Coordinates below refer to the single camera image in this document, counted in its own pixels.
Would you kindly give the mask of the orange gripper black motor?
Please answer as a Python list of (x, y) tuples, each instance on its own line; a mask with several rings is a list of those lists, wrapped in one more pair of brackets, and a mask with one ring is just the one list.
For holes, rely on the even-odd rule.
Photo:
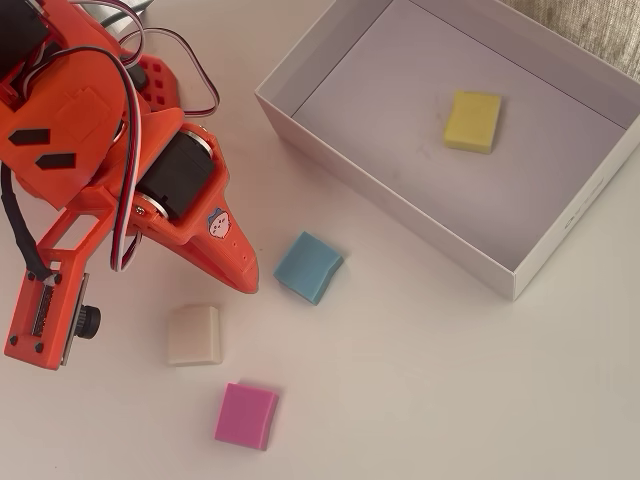
[(258, 290), (256, 254), (231, 214), (224, 191), (229, 172), (202, 130), (183, 126), (147, 168), (136, 194), (160, 216), (149, 238), (227, 286)]

